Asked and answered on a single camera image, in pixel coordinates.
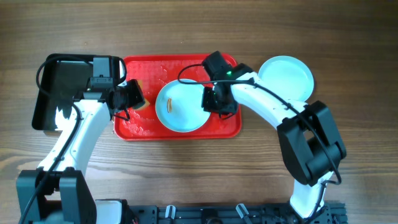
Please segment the orange and green sponge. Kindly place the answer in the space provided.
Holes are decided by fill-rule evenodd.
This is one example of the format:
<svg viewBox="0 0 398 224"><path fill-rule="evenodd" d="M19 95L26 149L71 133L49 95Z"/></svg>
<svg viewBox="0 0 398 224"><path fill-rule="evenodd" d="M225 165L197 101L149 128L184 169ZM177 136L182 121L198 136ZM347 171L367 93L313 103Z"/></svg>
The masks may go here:
<svg viewBox="0 0 398 224"><path fill-rule="evenodd" d="M142 80L136 80L136 82L137 82L137 84L138 84L138 86L139 86L139 88L140 88L140 90L142 89L142 87L143 87L143 82L142 82ZM148 107L150 105L150 102L148 101L148 99L147 98L145 98L144 96L142 97L142 101L140 102L140 103L138 103L138 104L136 104L135 106L133 106L132 108L134 109L134 110L143 110L143 109L145 109L146 107Z"/></svg>

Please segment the white plate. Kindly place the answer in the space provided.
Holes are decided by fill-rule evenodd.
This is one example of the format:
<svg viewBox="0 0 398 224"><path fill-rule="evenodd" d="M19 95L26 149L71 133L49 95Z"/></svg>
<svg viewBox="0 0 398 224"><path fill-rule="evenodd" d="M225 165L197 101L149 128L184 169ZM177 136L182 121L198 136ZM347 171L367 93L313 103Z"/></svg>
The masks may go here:
<svg viewBox="0 0 398 224"><path fill-rule="evenodd" d="M189 133L202 127L210 113L201 107L204 86L191 79L174 80L157 95L155 112L169 130Z"/></svg>
<svg viewBox="0 0 398 224"><path fill-rule="evenodd" d="M291 56L270 58L262 64L258 75L268 89L286 100L307 101L315 87L310 69Z"/></svg>

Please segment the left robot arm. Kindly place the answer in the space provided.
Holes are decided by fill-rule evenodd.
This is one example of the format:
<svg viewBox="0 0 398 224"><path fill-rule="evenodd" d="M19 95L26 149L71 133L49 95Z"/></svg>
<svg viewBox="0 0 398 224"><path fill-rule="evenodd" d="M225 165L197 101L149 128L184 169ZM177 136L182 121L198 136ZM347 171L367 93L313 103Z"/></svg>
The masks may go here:
<svg viewBox="0 0 398 224"><path fill-rule="evenodd" d="M55 54L38 68L59 62L83 62L92 67L85 87L64 98L37 87L42 95L72 108L53 149L35 170L22 170L16 187L19 223L139 223L125 199L94 200L85 180L86 168L103 129L120 112L144 106L136 79L127 80L120 57Z"/></svg>

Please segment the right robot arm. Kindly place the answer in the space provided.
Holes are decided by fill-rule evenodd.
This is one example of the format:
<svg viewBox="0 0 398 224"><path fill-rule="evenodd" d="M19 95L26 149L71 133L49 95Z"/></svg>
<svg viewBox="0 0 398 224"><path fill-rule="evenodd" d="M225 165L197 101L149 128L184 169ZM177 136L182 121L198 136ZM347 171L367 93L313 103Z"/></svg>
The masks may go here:
<svg viewBox="0 0 398 224"><path fill-rule="evenodd" d="M277 131L283 162L294 178L290 206L302 220L320 215L327 185L340 185L346 148L335 120L321 101L306 102L313 85L296 74L264 75L240 63L232 66L219 51L201 63L212 89L203 95L206 111L227 114L244 105Z"/></svg>

